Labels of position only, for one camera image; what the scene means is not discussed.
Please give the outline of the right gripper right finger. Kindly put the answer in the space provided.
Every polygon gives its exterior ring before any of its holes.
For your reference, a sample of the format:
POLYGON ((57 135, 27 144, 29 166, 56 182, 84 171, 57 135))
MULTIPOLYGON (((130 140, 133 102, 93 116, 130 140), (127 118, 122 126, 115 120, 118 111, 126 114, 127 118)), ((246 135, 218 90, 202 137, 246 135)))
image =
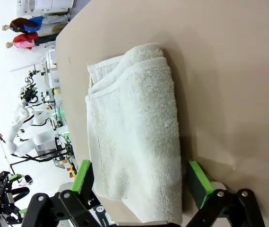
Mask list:
POLYGON ((265 226, 252 190, 215 189, 195 160, 187 164, 186 184, 198 208, 188 227, 211 227, 218 218, 226 218, 232 227, 265 226))

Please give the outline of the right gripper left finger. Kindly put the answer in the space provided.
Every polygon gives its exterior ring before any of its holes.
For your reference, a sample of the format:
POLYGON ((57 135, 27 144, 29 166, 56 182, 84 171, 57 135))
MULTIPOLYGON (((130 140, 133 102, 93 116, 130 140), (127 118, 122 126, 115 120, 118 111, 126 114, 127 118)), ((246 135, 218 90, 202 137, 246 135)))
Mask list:
POLYGON ((112 219, 92 191, 93 167, 90 160, 83 160, 74 183, 49 197, 45 193, 32 196, 21 226, 57 227, 68 220, 75 227, 109 227, 112 219))

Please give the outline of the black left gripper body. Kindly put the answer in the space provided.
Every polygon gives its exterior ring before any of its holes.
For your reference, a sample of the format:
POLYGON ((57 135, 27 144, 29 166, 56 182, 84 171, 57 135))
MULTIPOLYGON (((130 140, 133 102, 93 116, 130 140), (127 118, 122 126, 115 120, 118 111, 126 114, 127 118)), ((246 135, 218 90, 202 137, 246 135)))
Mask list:
POLYGON ((14 202, 11 194, 12 183, 9 182, 8 171, 0 173, 0 214, 11 214, 13 212, 14 202))

